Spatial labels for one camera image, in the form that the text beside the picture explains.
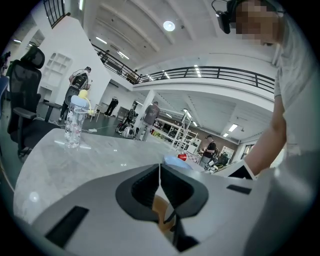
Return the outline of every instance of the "chair headrest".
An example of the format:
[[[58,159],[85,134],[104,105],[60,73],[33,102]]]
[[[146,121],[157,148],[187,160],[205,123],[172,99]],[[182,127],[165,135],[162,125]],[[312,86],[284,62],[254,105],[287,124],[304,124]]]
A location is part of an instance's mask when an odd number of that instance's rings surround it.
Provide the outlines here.
[[[41,69],[45,63],[45,59],[44,53],[37,46],[33,45],[20,60],[34,66],[36,69]]]

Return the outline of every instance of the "yellow object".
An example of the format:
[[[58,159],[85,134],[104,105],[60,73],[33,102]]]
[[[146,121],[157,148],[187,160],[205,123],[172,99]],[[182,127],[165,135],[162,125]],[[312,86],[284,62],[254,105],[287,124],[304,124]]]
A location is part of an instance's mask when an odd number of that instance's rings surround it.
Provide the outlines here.
[[[79,92],[79,95],[78,95],[81,99],[85,99],[89,102],[89,110],[88,110],[88,114],[89,115],[93,115],[95,113],[94,110],[91,109],[91,103],[90,103],[90,100],[88,100],[87,96],[88,96],[88,91],[87,90],[81,90]]]

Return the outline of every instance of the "wall shelf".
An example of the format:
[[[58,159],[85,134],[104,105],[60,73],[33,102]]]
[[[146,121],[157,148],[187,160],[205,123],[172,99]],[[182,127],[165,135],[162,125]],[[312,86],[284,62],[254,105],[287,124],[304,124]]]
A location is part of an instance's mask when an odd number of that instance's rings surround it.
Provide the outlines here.
[[[54,52],[46,61],[42,70],[39,93],[42,99],[54,102],[62,79],[66,76],[72,64],[72,59],[64,54]]]

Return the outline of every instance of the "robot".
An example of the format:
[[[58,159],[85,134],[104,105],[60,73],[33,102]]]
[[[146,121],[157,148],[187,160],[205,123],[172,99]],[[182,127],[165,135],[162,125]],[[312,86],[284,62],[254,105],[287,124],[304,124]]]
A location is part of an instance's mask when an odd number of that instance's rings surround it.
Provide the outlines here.
[[[137,116],[138,114],[136,113],[136,111],[133,108],[130,109],[124,122],[119,123],[115,128],[115,131],[124,138],[134,138],[139,132],[139,128],[134,129],[134,124]]]

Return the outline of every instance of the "red object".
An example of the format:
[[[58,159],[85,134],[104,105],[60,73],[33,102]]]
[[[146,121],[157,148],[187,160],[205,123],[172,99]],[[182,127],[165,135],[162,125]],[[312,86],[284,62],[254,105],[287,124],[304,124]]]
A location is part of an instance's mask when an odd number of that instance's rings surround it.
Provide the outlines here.
[[[187,154],[178,154],[176,157],[177,157],[177,158],[180,158],[180,159],[183,160],[183,161],[186,161],[186,160],[187,160]]]

